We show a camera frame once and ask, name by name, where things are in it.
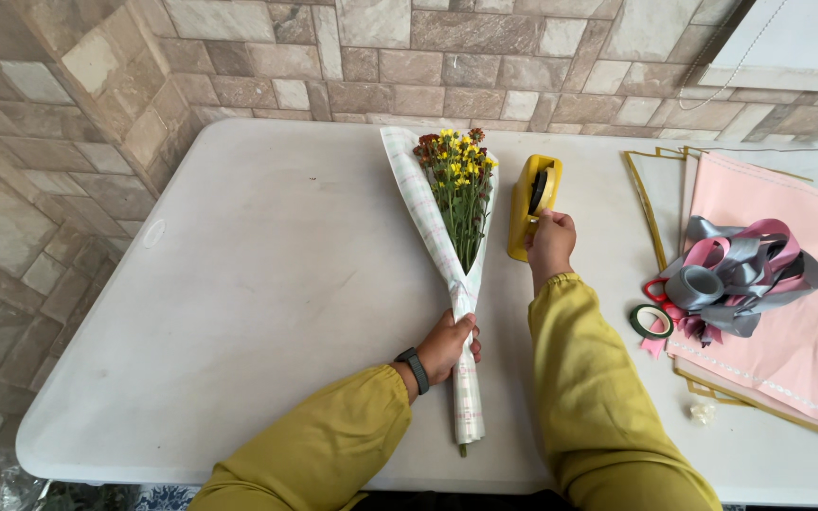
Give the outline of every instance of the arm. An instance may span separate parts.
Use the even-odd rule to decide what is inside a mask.
[[[537,295],[529,328],[539,422],[562,493],[584,511],[721,509],[709,483],[665,435],[595,291],[572,273],[572,219],[542,218],[530,244]],[[540,252],[541,242],[551,252]]]
[[[450,375],[473,316],[447,311],[418,356],[433,386]],[[480,358],[481,344],[471,346]],[[213,468],[189,511],[349,509],[412,422],[418,383],[405,363],[365,369],[323,388]]]

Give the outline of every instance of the red scissors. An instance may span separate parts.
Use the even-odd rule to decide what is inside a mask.
[[[642,293],[645,293],[645,296],[649,296],[649,299],[657,303],[658,307],[662,308],[662,310],[664,310],[665,313],[671,317],[671,320],[677,323],[677,321],[684,317],[685,314],[684,311],[669,300],[667,294],[665,294],[664,284],[667,281],[667,278],[656,278],[655,280],[650,280],[642,287]],[[661,295],[653,295],[652,291],[649,291],[649,288],[654,284],[662,284]]]

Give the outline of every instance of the pink wrapping paper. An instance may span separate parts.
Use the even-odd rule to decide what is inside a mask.
[[[818,260],[818,190],[797,179],[702,155],[691,215],[716,226],[778,218]],[[818,291],[764,312],[752,337],[722,340],[703,349],[675,331],[665,350],[818,420]]]

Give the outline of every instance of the flower bouquet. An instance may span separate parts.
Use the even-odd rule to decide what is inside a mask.
[[[381,128],[393,176],[415,227],[447,283],[453,318],[475,311],[482,284],[484,249],[497,195],[497,158],[479,144],[484,133],[452,129],[418,137],[399,127]],[[471,334],[453,367],[456,442],[465,446],[484,436]]]

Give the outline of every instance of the person's right hand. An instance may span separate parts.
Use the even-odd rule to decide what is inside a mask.
[[[554,213],[547,207],[538,218],[535,236],[526,235],[525,249],[535,295],[549,278],[560,273],[573,273],[570,254],[576,245],[576,227],[570,215]]]

